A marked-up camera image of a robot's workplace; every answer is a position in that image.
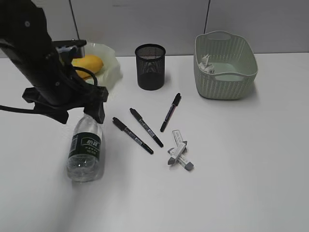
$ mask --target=gray wall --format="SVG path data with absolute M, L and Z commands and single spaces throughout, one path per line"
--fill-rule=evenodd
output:
M 204 32 L 208 0 L 72 0 L 80 37 L 132 56 L 143 43 L 168 55 L 193 54 Z
M 80 37 L 134 54 L 143 43 L 189 55 L 204 32 L 209 0 L 71 0 Z M 69 0 L 34 0 L 53 40 L 77 38 Z M 309 51 L 309 0 L 211 0 L 207 32 L 244 36 L 256 53 Z
M 207 32 L 245 37 L 256 53 L 309 51 L 309 0 L 211 0 Z

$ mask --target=black marker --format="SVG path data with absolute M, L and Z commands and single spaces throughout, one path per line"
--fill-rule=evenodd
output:
M 174 101 L 173 101 L 173 103 L 172 103 L 172 106 L 171 106 L 170 109 L 169 109 L 168 115 L 166 115 L 166 117 L 165 117 L 165 119 L 164 119 L 164 122 L 163 122 L 163 124 L 162 124 L 162 126 L 161 126 L 161 129 L 160 129 L 161 132 L 163 132 L 163 131 L 165 130 L 165 127 L 166 127 L 166 125 L 168 124 L 169 119 L 170 119 L 170 117 L 172 116 L 172 114 L 173 114 L 173 112 L 174 112 L 176 106 L 178 106 L 178 104 L 179 104 L 181 98 L 182 98 L 182 97 L 180 96 L 180 93 L 177 93 L 177 95 L 176 95 L 176 97 L 175 97 L 175 99 L 174 99 Z
M 141 147 L 143 147 L 146 151 L 148 151 L 150 154 L 153 154 L 154 151 L 147 146 L 146 143 L 144 143 L 139 137 L 137 137 L 125 124 L 123 124 L 119 119 L 116 117 L 112 118 L 112 122 L 121 130 L 125 131 L 132 139 L 134 139 L 135 142 L 137 142 Z
M 163 147 L 163 143 L 159 140 L 159 138 L 155 135 L 155 133 L 149 128 L 149 126 L 144 122 L 143 118 L 140 114 L 135 110 L 130 108 L 131 114 L 135 117 L 135 119 L 141 124 L 142 127 L 148 132 L 148 134 L 155 140 L 155 142 Z

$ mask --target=white tabletop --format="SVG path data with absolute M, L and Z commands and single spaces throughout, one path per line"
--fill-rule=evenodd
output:
M 240 101 L 200 97 L 192 56 L 166 57 L 166 83 L 157 91 L 138 87 L 135 58 L 119 58 L 124 77 L 105 106 L 105 172 L 95 182 L 72 183 L 65 172 L 82 109 L 70 111 L 67 125 L 0 112 L 0 231 L 308 231 L 309 54 L 256 58 L 255 88 Z M 0 70 L 0 104 L 30 108 L 21 98 L 26 78 L 5 58 Z M 161 133 L 177 92 L 182 100 Z M 154 154 L 113 125 L 114 116 Z M 174 129 L 188 141 L 192 172 L 167 165 Z

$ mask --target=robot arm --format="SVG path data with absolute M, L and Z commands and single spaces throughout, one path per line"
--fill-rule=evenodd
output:
M 0 0 L 0 48 L 33 85 L 23 99 L 35 103 L 34 110 L 0 106 L 17 113 L 42 114 L 66 123 L 68 110 L 83 107 L 84 112 L 102 124 L 105 87 L 87 84 L 71 61 L 86 41 L 52 42 L 42 8 L 31 0 Z

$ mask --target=pen holder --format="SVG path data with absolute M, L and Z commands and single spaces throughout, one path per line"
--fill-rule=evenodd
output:
M 137 81 L 145 90 L 157 90 L 164 85 L 165 49 L 157 44 L 144 44 L 136 48 Z

